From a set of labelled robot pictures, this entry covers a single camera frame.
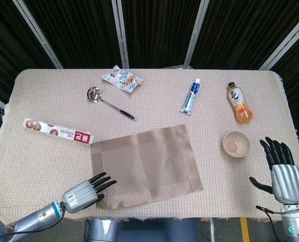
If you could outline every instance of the juice bottle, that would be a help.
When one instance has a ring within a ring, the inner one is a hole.
[[[249,123],[253,115],[246,105],[242,90],[237,87],[234,82],[230,82],[228,86],[228,98],[234,107],[236,118],[241,124]]]

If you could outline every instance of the snack bag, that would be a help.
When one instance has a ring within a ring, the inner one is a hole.
[[[144,81],[144,79],[120,69],[117,65],[112,68],[112,72],[101,77],[104,81],[110,82],[119,89],[129,93],[132,93],[138,85],[142,85]]]

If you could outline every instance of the ladle handle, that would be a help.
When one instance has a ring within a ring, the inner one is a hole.
[[[136,119],[134,116],[132,116],[131,114],[129,114],[129,113],[127,113],[127,112],[121,110],[120,108],[117,108],[116,106],[113,106],[112,104],[110,104],[110,103],[104,101],[103,99],[101,99],[101,102],[104,102],[105,104],[107,104],[108,106],[112,107],[112,108],[115,109],[116,111],[120,112],[120,113],[123,114],[124,116],[126,116],[126,117],[128,117],[128,118],[130,118],[130,119],[132,119],[132,120],[134,120],[134,121],[137,120],[137,119]]]

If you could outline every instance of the bowl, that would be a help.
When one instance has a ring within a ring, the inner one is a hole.
[[[232,131],[224,136],[223,148],[229,156],[245,157],[250,151],[250,141],[243,133]]]

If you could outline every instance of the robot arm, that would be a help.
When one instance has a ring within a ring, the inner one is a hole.
[[[13,233],[4,234],[5,232],[2,232],[0,234],[0,242],[20,241],[29,233],[40,232],[54,227],[63,219],[65,211],[76,213],[96,202],[100,202],[104,198],[104,194],[98,193],[116,183],[115,180],[105,183],[111,179],[110,176],[100,179],[105,175],[106,173],[103,172],[78,184],[64,193],[61,202],[54,201],[17,221]]]
[[[253,177],[249,180],[255,187],[273,194],[275,199],[283,204],[283,208],[280,212],[260,206],[256,208],[266,212],[267,215],[281,214],[288,241],[299,241],[299,169],[294,164],[290,149],[284,143],[280,144],[268,137],[266,141],[268,144],[263,140],[260,140],[260,143],[266,152],[272,187],[260,184]]]

